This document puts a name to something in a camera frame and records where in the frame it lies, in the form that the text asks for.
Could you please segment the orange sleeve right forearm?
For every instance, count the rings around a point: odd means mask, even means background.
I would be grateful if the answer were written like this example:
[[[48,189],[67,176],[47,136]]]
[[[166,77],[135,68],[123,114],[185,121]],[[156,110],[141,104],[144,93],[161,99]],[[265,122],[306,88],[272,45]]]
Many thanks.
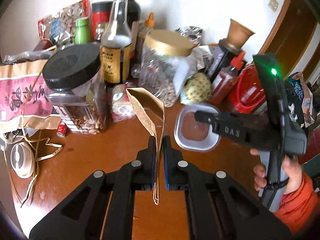
[[[283,195],[278,211],[274,215],[296,235],[306,229],[319,211],[319,198],[313,190],[311,178],[302,173],[300,187],[293,193]]]

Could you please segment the person's right hand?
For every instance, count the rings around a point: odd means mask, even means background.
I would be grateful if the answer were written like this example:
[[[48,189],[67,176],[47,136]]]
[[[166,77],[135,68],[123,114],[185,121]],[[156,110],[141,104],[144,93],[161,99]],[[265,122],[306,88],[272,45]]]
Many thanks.
[[[291,194],[297,191],[302,183],[302,168],[296,158],[290,158],[287,155],[282,159],[281,168],[279,162],[276,162],[277,168],[271,167],[271,161],[268,166],[258,164],[253,168],[254,172],[254,188],[256,191],[264,189],[267,184],[271,184],[272,179],[280,178],[278,170],[283,169],[287,174],[289,181],[285,187],[283,195]]]

